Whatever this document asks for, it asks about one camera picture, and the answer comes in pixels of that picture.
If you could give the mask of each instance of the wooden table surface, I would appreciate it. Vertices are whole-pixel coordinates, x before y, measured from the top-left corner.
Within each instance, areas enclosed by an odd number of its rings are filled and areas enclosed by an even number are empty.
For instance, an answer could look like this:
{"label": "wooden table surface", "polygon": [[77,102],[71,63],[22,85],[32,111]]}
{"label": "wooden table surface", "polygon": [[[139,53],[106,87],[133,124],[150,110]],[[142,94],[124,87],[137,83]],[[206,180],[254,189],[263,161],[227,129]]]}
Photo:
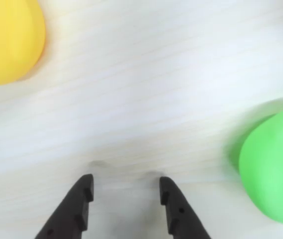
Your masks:
{"label": "wooden table surface", "polygon": [[230,163],[283,110],[283,0],[40,0],[47,46],[0,86],[0,239],[34,238],[95,176],[83,239],[168,239],[173,178],[213,239],[283,239]]}

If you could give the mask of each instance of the yellow ball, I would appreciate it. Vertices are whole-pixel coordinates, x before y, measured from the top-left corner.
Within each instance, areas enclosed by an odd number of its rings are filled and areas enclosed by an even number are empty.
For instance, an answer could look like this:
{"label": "yellow ball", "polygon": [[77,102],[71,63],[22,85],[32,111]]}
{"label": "yellow ball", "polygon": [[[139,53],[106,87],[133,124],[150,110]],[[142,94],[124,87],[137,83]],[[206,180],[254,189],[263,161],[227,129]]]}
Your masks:
{"label": "yellow ball", "polygon": [[0,85],[24,76],[44,44],[45,23],[37,0],[0,0]]}

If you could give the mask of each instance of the table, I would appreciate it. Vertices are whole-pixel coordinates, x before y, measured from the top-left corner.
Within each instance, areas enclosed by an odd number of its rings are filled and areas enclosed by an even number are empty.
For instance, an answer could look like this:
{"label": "table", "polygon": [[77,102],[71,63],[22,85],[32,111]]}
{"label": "table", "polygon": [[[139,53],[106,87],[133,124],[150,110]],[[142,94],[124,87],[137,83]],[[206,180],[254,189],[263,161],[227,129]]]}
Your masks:
{"label": "table", "polygon": [[213,239],[283,238],[232,161],[283,110],[283,0],[39,2],[45,52],[0,86],[1,239],[34,238],[87,173],[84,239],[171,238],[161,175]]}

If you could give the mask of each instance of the green ball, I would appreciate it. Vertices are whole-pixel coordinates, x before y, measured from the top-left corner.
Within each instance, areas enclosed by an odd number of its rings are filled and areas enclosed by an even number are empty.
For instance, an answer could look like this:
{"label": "green ball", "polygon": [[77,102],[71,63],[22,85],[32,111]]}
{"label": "green ball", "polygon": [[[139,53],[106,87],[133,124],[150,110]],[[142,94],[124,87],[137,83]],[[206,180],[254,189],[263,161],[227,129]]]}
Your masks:
{"label": "green ball", "polygon": [[283,112],[263,122],[244,142],[239,171],[253,203],[283,223]]}

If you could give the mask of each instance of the green object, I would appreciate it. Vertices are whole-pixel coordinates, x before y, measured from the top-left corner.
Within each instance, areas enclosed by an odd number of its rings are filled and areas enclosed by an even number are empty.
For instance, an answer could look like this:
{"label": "green object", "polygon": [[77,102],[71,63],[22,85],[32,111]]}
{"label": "green object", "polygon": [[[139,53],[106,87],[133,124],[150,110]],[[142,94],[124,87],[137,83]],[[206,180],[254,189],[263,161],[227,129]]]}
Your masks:
{"label": "green object", "polygon": [[247,137],[239,158],[243,185],[253,203],[283,223],[283,112]]}

